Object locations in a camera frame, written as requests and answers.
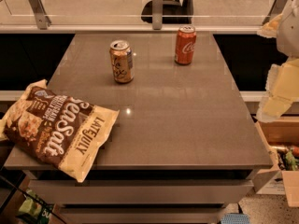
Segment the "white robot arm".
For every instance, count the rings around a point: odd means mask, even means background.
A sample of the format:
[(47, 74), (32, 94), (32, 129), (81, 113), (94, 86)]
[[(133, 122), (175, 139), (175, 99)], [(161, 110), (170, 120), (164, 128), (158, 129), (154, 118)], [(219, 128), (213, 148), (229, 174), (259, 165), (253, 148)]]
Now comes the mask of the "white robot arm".
[(268, 71), (265, 95), (256, 114), (258, 121), (268, 123), (279, 119), (299, 98), (299, 0), (263, 25), (257, 35), (275, 38), (278, 51), (288, 57)]

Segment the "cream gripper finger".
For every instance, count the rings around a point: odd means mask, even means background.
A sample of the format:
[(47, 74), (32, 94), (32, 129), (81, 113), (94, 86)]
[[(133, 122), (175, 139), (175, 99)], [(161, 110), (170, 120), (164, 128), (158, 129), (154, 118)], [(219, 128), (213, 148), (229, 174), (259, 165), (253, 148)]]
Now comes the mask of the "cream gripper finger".
[(265, 37), (265, 38), (276, 38), (278, 27), (280, 25), (282, 19), (282, 15), (279, 14), (266, 24), (264, 24), (258, 31), (257, 35)]
[(299, 98), (299, 59), (288, 60), (283, 65), (273, 64), (265, 89), (256, 118), (268, 123), (280, 118)]

